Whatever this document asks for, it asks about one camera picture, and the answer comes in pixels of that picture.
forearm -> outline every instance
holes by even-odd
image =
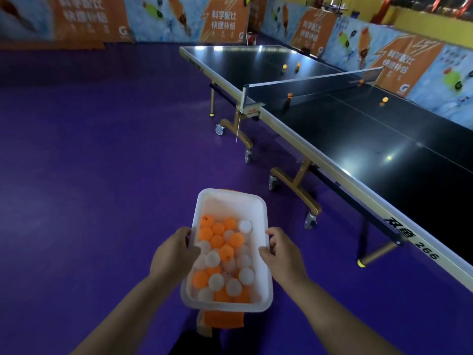
[[[164,277],[147,277],[115,307],[71,355],[132,354],[162,302],[176,286]]]
[[[314,282],[303,281],[287,291],[329,354],[401,354]]]

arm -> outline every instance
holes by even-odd
[[[311,281],[297,246],[280,228],[269,251],[259,249],[263,261],[289,297],[299,306],[327,352],[331,355],[400,355],[401,352]]]
[[[150,274],[135,286],[70,355],[133,354],[159,306],[190,272],[200,254],[187,249],[190,228],[180,228],[159,246]]]

person's left hand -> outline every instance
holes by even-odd
[[[187,248],[189,234],[190,228],[181,227],[159,246],[151,262],[151,277],[165,277],[178,283],[189,274],[201,253],[199,247]]]

black tabletop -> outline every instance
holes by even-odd
[[[236,88],[335,70],[285,52],[192,52]],[[280,65],[301,62],[281,76]],[[380,106],[383,97],[389,100]],[[265,109],[470,264],[473,132],[368,85]]]

plastic container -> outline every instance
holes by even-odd
[[[190,245],[197,242],[197,232],[201,217],[206,214],[213,215],[215,219],[232,217],[234,219],[250,220],[253,230],[250,233],[248,247],[249,256],[253,261],[255,281],[251,286],[251,304],[201,302],[192,287],[192,276],[195,269],[183,280],[181,284],[181,299],[186,306],[194,309],[261,312],[269,308],[272,303],[272,277],[268,266],[263,262],[258,252],[259,247],[269,247],[269,237],[265,233],[268,229],[268,213],[266,203],[261,197],[246,193],[228,191],[223,189],[204,189],[197,197],[194,220],[192,222]]]

